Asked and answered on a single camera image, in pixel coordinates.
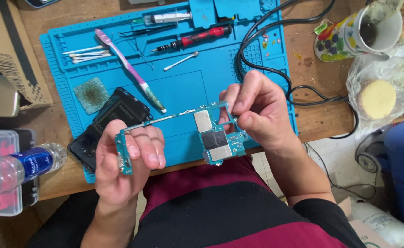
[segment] screwdriver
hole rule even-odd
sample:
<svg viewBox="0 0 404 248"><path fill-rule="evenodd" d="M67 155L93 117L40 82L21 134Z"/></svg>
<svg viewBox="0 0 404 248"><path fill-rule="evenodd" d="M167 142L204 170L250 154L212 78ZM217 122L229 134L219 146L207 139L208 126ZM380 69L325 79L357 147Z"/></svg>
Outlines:
<svg viewBox="0 0 404 248"><path fill-rule="evenodd" d="M153 49L150 51L151 52L160 52L166 49L170 48L179 48L181 46L186 47L190 44L211 38L211 37L220 37L225 34L231 34L232 33L232 25L228 24L225 26L220 26L220 27L214 27L210 30L207 30L205 32L199 33L192 35L190 37L183 37L181 40L177 40L175 42L171 42L169 45L163 45L159 46L156 49Z"/></svg>

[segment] red screwdriver handle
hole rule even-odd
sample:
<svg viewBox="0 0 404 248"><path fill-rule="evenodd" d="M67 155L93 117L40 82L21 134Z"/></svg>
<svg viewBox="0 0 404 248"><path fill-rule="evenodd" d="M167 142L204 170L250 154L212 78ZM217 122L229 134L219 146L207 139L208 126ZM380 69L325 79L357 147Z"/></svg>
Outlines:
<svg viewBox="0 0 404 248"><path fill-rule="evenodd" d="M228 24L225 26L220 26L220 27L214 27L210 30L207 30L205 32L199 33L192 35L190 37L183 37L182 38L182 45L183 47L188 46L189 44L199 42L201 40L205 40L208 38L212 37L219 37L225 34L231 34L232 33L232 25Z"/></svg>

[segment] black cable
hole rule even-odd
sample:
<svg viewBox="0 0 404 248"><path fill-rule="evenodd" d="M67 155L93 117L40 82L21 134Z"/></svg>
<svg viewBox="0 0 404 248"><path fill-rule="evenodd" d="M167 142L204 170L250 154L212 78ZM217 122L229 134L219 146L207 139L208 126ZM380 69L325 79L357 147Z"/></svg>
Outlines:
<svg viewBox="0 0 404 248"><path fill-rule="evenodd" d="M352 193L352 194L356 194L357 196L361 197L362 199L366 199L366 200L369 200L369 199L372 199L373 197L375 197L375 195L376 195L376 187L373 186L373 185L371 185L371 184L368 184L368 183L358 183L358 184L353 184L353 185L350 185L350 186L347 186L347 187L343 187L343 186L340 186L340 185L338 185L338 184L333 183L333 182L332 182L332 179L331 179L331 176L329 175L329 171L327 170L326 163L324 162L324 160L323 160L323 158L321 157L321 155L318 154L318 152L316 152L315 149L313 149L312 146L309 145L309 143L305 143L305 144L306 144L306 146L309 147L315 154L318 155L318 157L320 158L321 162L323 163L324 170L326 171L327 178L328 178L328 180L329 180L329 183L331 184L331 188L343 189L343 190L345 190L345 191L347 191L347 192L350 192L350 193ZM359 187L359 186L361 186L361 187L362 187L362 186L369 186L369 187L372 187L372 188L373 188L373 195L370 196L370 197L363 197L363 196L361 196L360 194L358 194L358 193L356 193L356 192L350 190L350 188Z"/></svg>
<svg viewBox="0 0 404 248"><path fill-rule="evenodd" d="M356 129L358 128L359 125L359 117L358 114L356 113L356 111L353 109L353 107L350 105L350 102L348 101L348 96L345 97L334 97L334 98L327 98L325 97L323 94L321 94L317 89L315 89L314 87L308 86L308 85L300 85L297 86L295 88L292 88L292 81L290 80L289 76L287 76L285 73L283 73L280 70L274 69L274 68L270 68L270 67L265 67L265 66L261 66L261 65L255 65L252 64L251 62L249 62L246 58L245 55L243 54L243 51L245 50L245 48L256 38L256 37L260 37L261 35L264 34L264 32L276 25L284 25L284 24L300 24L300 23L310 23L313 21L316 21L320 18L322 18L325 14L327 14L331 8L333 7L334 3L336 0L332 0L332 2L329 4L329 6L319 15L315 16L315 17L311 17L311 18L306 18L306 19L289 19L289 20L281 20L281 21L276 21L273 22L271 24L268 24L264 27L262 27L260 30L256 31L254 34L252 34L258 27L258 25L260 25L262 22L264 22L269 16L273 15L274 13L276 13L277 11L297 2L297 0L289 0L285 3L282 3L281 5L277 6L276 8L274 8L273 10L271 10L270 12L268 12L267 14L265 14L262 18L260 18L260 20L258 20L250 29L249 31L246 33L245 37L243 38L242 43L240 44L240 48L237 52L236 58L235 58L235 62L236 62L236 66L237 66L237 71L239 74L239 77L241 79L243 79L245 77L243 70L242 70L242 64L241 62L243 62L245 65L257 69L257 70L266 70L266 71L270 71L270 72L274 72L280 76L282 76L287 84L288 84L288 90L286 93L286 99L289 103L293 104L293 105L297 105L297 106L313 106L313 105L318 105L318 104L323 104L326 102L330 102L330 101L345 101L349 107L350 110L353 112L353 115L355 116L355 126L353 128L353 130L348 133L345 136L341 136L341 137L330 137L332 139L341 139L341 138L347 138L349 136L351 136L353 133L355 133ZM323 101L318 101L318 102L310 102L310 103L299 103L299 102L294 102L293 100L291 100L291 95L294 91L301 89L301 88L306 88L309 90L312 90L313 92L315 92L319 97L321 97L323 99Z"/></svg>

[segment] blue silicone repair mat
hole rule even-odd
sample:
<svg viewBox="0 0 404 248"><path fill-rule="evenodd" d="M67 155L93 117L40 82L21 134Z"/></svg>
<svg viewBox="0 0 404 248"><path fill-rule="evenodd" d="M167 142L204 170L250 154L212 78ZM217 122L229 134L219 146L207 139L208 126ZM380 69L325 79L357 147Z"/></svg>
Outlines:
<svg viewBox="0 0 404 248"><path fill-rule="evenodd" d="M73 137L78 137L91 124L97 113L88 115L73 93L73 88L98 76L109 94L116 87L123 87L137 99L149 106L154 119L195 109L201 105L219 100L219 93L232 83L241 83L234 66L234 58L239 45L256 20L270 9L279 5L279 0L242 0L231 4L229 0L190 0L189 2L165 5L144 11L127 13L90 22L51 29L42 34L40 40L45 51L56 87L60 94L67 121ZM133 23L148 14L192 13L192 20L183 20L175 27L134 36L131 40L118 36L118 32L130 32L145 28L170 25L172 23L145 25ZM219 17L235 17L234 20L219 21ZM263 25L281 20L281 12L268 18ZM154 48L201 32L214 26L233 25L232 34L202 41L181 49L168 49L149 53ZM73 64L63 52L100 45L95 38L95 29L106 33L149 84L152 91L166 107L162 114L140 90L133 76L122 66L120 59L110 57ZM283 27L275 26L267 31L267 48L263 48L264 37L259 37L244 51L250 62L289 73ZM199 56L191 58L168 71L164 67L199 51ZM244 71L250 68L242 65ZM265 71L265 74L284 91L287 82L281 76ZM290 121L297 133L293 106L288 103ZM185 115L155 124L165 136L165 157L167 166L202 159L203 146L192 115ZM256 147L254 141L247 141L246 148ZM95 175L85 172L89 183Z"/></svg>

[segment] person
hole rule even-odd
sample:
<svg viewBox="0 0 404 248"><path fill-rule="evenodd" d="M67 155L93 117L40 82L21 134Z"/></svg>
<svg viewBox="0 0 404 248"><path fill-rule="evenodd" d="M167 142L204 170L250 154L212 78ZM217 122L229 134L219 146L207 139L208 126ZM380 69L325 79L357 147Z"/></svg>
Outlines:
<svg viewBox="0 0 404 248"><path fill-rule="evenodd" d="M166 166L164 136L153 126L126 135L133 175L123 175L114 136L126 125L114 120L97 147L99 199L81 248L365 248L336 205L326 174L293 132L283 90L252 70L219 99L238 116L238 127L264 148L289 206L248 156L149 177L151 169ZM227 118L221 112L219 123ZM141 190L147 205L134 236Z"/></svg>

